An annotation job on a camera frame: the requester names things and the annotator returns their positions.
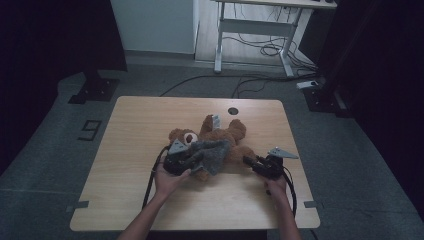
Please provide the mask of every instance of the black stand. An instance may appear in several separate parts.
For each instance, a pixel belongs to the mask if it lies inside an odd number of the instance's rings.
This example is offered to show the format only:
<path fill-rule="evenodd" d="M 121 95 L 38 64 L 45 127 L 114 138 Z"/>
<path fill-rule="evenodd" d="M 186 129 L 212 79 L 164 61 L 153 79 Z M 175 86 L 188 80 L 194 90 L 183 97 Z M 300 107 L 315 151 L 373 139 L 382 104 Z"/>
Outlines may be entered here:
<path fill-rule="evenodd" d="M 321 89 L 303 89 L 306 103 L 311 112 L 336 113 L 340 110 L 333 94 L 327 94 Z"/>
<path fill-rule="evenodd" d="M 84 75 L 84 85 L 78 95 L 69 99 L 69 104 L 84 104 L 86 101 L 109 102 L 112 99 L 119 84 L 118 79 L 103 79 L 97 70 L 84 71 Z"/>
<path fill-rule="evenodd" d="M 340 99 L 339 101 L 335 94 L 338 94 L 337 90 L 331 94 L 324 89 L 303 89 L 303 95 L 305 95 L 309 111 L 334 113 L 340 118 L 351 118 L 352 115 L 346 107 L 341 107 L 341 105 L 344 106 L 344 103 L 341 103 L 340 101 L 342 100 Z"/>

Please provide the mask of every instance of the white desk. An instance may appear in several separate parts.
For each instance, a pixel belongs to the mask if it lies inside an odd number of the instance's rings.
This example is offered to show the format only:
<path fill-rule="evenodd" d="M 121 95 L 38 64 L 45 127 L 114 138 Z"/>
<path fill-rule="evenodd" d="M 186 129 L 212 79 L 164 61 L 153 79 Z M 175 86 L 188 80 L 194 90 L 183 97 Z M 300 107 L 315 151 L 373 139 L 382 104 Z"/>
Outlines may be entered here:
<path fill-rule="evenodd" d="M 288 58 L 288 51 L 290 49 L 293 36 L 299 22 L 302 9 L 304 8 L 321 8 L 321 9 L 335 9 L 337 4 L 335 2 L 327 3 L 324 0 L 320 2 L 312 0 L 214 0 L 222 3 L 221 14 L 219 19 L 218 29 L 218 45 L 215 54 L 215 67 L 216 73 L 221 72 L 222 65 L 222 34 L 229 33 L 247 33 L 256 35 L 270 35 L 287 37 L 283 51 L 280 52 L 280 58 L 283 63 L 284 69 L 288 77 L 293 77 L 293 71 L 290 66 L 290 59 Z M 255 4 L 255 5 L 272 5 L 272 6 L 285 6 L 299 8 L 295 20 L 291 23 L 276 23 L 240 19 L 226 19 L 224 16 L 225 3 L 242 3 L 242 4 Z"/>

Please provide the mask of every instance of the black curtain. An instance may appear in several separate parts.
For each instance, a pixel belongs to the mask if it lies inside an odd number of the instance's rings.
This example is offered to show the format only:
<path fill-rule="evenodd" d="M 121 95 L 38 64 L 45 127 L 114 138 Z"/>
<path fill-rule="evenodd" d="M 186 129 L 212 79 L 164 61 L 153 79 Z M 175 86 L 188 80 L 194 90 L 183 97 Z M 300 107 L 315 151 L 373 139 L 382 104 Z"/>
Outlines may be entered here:
<path fill-rule="evenodd" d="M 422 1 L 341 1 L 318 65 L 424 219 L 423 12 Z"/>
<path fill-rule="evenodd" d="M 126 62 L 107 0 L 1 0 L 0 36 L 2 173 L 50 110 L 60 80 L 126 71 Z"/>

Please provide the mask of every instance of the tripod base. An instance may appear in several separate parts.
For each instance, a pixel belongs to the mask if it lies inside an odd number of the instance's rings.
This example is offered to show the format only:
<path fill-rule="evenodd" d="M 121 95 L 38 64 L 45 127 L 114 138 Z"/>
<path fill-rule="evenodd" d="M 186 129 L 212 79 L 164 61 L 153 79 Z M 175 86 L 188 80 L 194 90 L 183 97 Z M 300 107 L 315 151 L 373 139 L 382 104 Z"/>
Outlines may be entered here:
<path fill-rule="evenodd" d="M 84 104 L 86 101 L 109 102 L 116 88 L 118 87 L 118 79 L 101 79 L 101 84 L 96 88 L 92 88 L 90 83 L 86 81 L 77 95 L 73 95 L 69 99 L 69 104 Z"/>
<path fill-rule="evenodd" d="M 334 95 L 325 96 L 321 89 L 303 89 L 306 103 L 311 112 L 337 113 L 340 107 Z"/>

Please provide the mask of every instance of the black cable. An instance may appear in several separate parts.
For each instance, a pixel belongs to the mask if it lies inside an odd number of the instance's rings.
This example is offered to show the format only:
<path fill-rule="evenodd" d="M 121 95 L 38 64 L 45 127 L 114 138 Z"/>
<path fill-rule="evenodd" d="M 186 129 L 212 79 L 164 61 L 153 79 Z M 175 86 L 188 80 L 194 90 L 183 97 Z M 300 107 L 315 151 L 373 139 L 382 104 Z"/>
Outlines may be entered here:
<path fill-rule="evenodd" d="M 267 21 L 269 20 L 269 18 L 271 17 L 271 15 L 275 12 L 275 6 L 272 8 L 272 12 L 269 14 L 269 16 L 267 17 Z"/>
<path fill-rule="evenodd" d="M 271 43 L 272 41 L 277 41 L 277 40 L 285 39 L 284 37 L 278 37 L 278 38 L 274 38 L 274 39 L 266 40 L 266 41 L 248 41 L 248 40 L 243 39 L 243 38 L 240 36 L 240 33 L 239 33 L 239 38 L 240 38 L 240 39 L 241 39 L 241 41 L 243 41 L 243 42 L 246 42 L 246 43 L 252 43 L 252 44 L 254 44 L 254 43 Z"/>
<path fill-rule="evenodd" d="M 264 84 L 262 84 L 262 87 L 260 89 L 257 89 L 257 90 L 243 90 L 241 92 L 237 92 L 237 95 L 238 95 L 238 97 L 240 97 L 240 94 L 242 94 L 244 92 L 260 92 L 260 91 L 262 91 L 265 88 L 265 85 L 267 83 L 269 83 L 269 82 L 271 82 L 271 81 L 269 81 L 269 80 L 268 81 L 265 81 Z"/>
<path fill-rule="evenodd" d="M 290 7 L 290 9 L 289 9 L 289 13 L 287 14 L 287 22 L 289 22 L 289 19 L 290 19 L 290 13 L 291 13 L 291 7 Z"/>
<path fill-rule="evenodd" d="M 243 4 L 241 3 L 240 3 L 240 12 L 241 12 L 241 15 L 243 15 L 244 19 L 246 19 L 246 16 L 244 16 L 244 13 L 243 13 Z"/>
<path fill-rule="evenodd" d="M 305 62 L 305 61 L 302 61 L 302 60 L 298 59 L 298 58 L 296 57 L 296 51 L 297 51 L 297 49 L 298 49 L 297 43 L 296 43 L 295 41 L 292 41 L 292 43 L 295 45 L 295 48 L 294 48 L 294 51 L 293 51 L 293 52 L 290 52 L 290 51 L 289 51 L 289 53 L 291 53 L 291 54 L 293 55 L 292 57 L 293 57 L 294 59 L 296 59 L 297 61 L 301 62 L 302 64 L 310 65 L 310 66 L 312 66 L 312 67 L 314 67 L 314 68 L 318 68 L 317 66 L 315 66 L 315 64 L 308 63 L 308 62 Z"/>
<path fill-rule="evenodd" d="M 251 47 L 256 47 L 256 48 L 262 48 L 263 46 L 261 46 L 261 45 L 254 45 L 254 43 L 267 43 L 267 42 L 270 42 L 270 41 L 251 42 L 251 41 L 246 41 L 244 39 L 240 40 L 240 39 L 233 38 L 233 37 L 223 37 L 222 39 L 231 39 L 231 40 L 240 42 L 242 44 L 249 45 Z"/>
<path fill-rule="evenodd" d="M 153 179 L 155 177 L 156 169 L 158 168 L 160 159 L 162 158 L 162 154 L 165 150 L 169 150 L 169 146 L 164 147 L 162 151 L 160 151 L 159 156 L 156 158 L 156 162 L 152 167 L 152 171 L 150 172 L 149 183 L 147 184 L 146 193 L 144 194 L 143 206 L 141 207 L 141 209 L 143 209 L 146 206 L 147 201 L 149 200 L 150 190 L 152 189 L 152 184 L 153 184 Z"/>
<path fill-rule="evenodd" d="M 279 52 L 281 51 L 281 49 L 280 49 L 280 48 L 282 48 L 282 46 L 280 46 L 280 45 L 276 45 L 276 44 L 274 44 L 274 43 L 272 43 L 272 44 L 266 44 L 266 45 L 263 45 L 263 46 L 259 46 L 259 45 L 254 45 L 254 44 L 251 44 L 251 43 L 249 43 L 249 42 L 247 42 L 247 41 L 243 41 L 243 40 L 240 40 L 240 39 L 237 39 L 237 38 L 233 38 L 233 37 L 223 37 L 222 39 L 231 39 L 231 40 L 238 41 L 238 42 L 240 42 L 240 43 L 242 43 L 242 44 L 245 44 L 245 45 L 248 45 L 248 46 L 251 46 L 251 47 L 260 48 L 260 49 L 261 49 L 261 50 L 260 50 L 260 53 L 261 53 L 262 55 L 266 55 L 266 56 L 276 56 L 276 55 L 278 55 L 278 54 L 279 54 Z M 272 50 L 275 50 L 275 51 L 276 51 L 276 53 L 268 53 L 268 52 L 266 52 L 266 50 L 265 50 L 265 49 L 272 49 Z"/>
<path fill-rule="evenodd" d="M 305 74 L 302 76 L 298 76 L 298 77 L 294 77 L 294 78 L 273 78 L 273 77 L 267 77 L 267 78 L 252 78 L 252 79 L 248 79 L 248 80 L 244 80 L 242 81 L 242 79 L 239 80 L 236 88 L 233 91 L 233 95 L 231 96 L 231 98 L 234 98 L 235 93 L 241 93 L 238 91 L 238 89 L 240 88 L 240 86 L 242 86 L 243 84 L 249 83 L 249 82 L 255 82 L 255 81 L 268 81 L 268 82 L 289 82 L 289 81 L 295 81 L 295 80 L 300 80 L 300 79 L 308 79 L 308 78 L 316 78 L 319 77 L 320 75 L 316 74 L 316 73 L 312 73 L 312 74 Z M 261 88 L 260 90 L 253 90 L 254 92 L 259 92 L 261 91 L 263 88 Z"/>
<path fill-rule="evenodd" d="M 280 20 L 282 10 L 283 10 L 283 7 L 280 7 L 280 12 L 278 13 L 277 19 L 275 19 L 276 22 L 278 22 L 278 20 Z"/>
<path fill-rule="evenodd" d="M 292 199 L 293 199 L 293 208 L 292 208 L 293 216 L 296 217 L 296 212 L 297 212 L 297 196 L 296 196 L 296 192 L 294 190 L 293 179 L 291 179 L 291 181 L 290 181 L 290 179 L 287 176 L 286 172 L 283 172 L 283 177 L 286 180 L 287 185 L 289 185 L 289 189 L 290 189 L 290 192 L 291 192 L 291 195 L 292 195 Z"/>
<path fill-rule="evenodd" d="M 314 230 L 312 230 L 312 229 L 310 229 L 310 230 L 311 230 L 312 236 L 314 236 L 314 239 L 315 239 L 315 240 L 318 240 L 318 236 L 317 236 L 317 234 L 315 233 L 315 231 L 314 231 Z"/>
<path fill-rule="evenodd" d="M 266 75 L 263 75 L 263 74 L 246 74 L 246 75 L 244 75 L 243 77 L 257 77 L 257 78 L 268 78 L 268 76 L 266 76 Z M 233 94 L 231 94 L 231 98 L 234 98 L 234 95 L 236 94 L 236 92 L 237 92 L 237 98 L 239 98 L 239 95 L 240 95 L 240 93 L 239 93 L 239 91 L 238 91 L 238 86 L 240 85 L 240 82 L 241 82 L 241 80 L 243 79 L 243 77 L 240 77 L 240 79 L 239 79 L 239 81 L 238 81 L 238 83 L 237 83 L 237 87 L 236 88 L 234 88 L 234 91 L 233 91 Z"/>
<path fill-rule="evenodd" d="M 162 93 L 161 95 L 159 95 L 159 97 L 163 97 L 165 94 L 167 94 L 168 92 L 170 92 L 174 88 L 176 88 L 176 87 L 178 87 L 180 85 L 183 85 L 184 83 L 189 82 L 189 81 L 193 81 L 193 80 L 196 80 L 196 79 L 199 79 L 199 78 L 225 78 L 225 77 L 228 77 L 228 78 L 232 78 L 232 77 L 239 78 L 239 77 L 242 77 L 242 76 L 240 76 L 240 75 L 238 75 L 238 76 L 202 75 L 202 76 L 192 77 L 192 78 L 186 79 L 186 80 L 184 80 L 184 81 L 182 81 L 182 82 L 180 82 L 180 83 L 172 86 L 171 88 L 169 88 L 168 90 L 166 90 L 164 93 Z"/>
<path fill-rule="evenodd" d="M 283 168 L 284 168 L 284 170 L 286 170 L 286 171 L 289 173 L 290 181 L 292 181 L 292 183 L 293 183 L 293 177 L 292 177 L 292 175 L 291 175 L 291 172 L 289 171 L 289 169 L 288 169 L 288 168 L 286 168 L 286 167 L 284 167 L 284 166 L 283 166 Z"/>
<path fill-rule="evenodd" d="M 236 4 L 234 3 L 234 18 L 237 18 Z"/>

